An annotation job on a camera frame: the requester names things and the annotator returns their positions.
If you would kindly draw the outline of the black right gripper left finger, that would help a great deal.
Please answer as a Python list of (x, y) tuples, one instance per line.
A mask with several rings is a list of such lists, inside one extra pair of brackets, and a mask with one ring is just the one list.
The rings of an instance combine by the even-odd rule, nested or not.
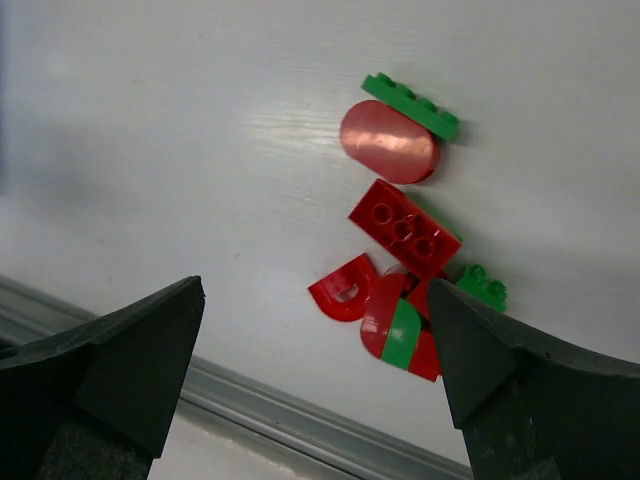
[(4, 479), (145, 479), (204, 313), (198, 276), (23, 345), (1, 343)]

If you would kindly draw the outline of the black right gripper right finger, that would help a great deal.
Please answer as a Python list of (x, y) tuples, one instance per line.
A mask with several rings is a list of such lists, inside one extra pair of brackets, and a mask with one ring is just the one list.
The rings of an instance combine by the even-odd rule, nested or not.
[(560, 340), (436, 279), (427, 294), (476, 479), (636, 479), (639, 367)]

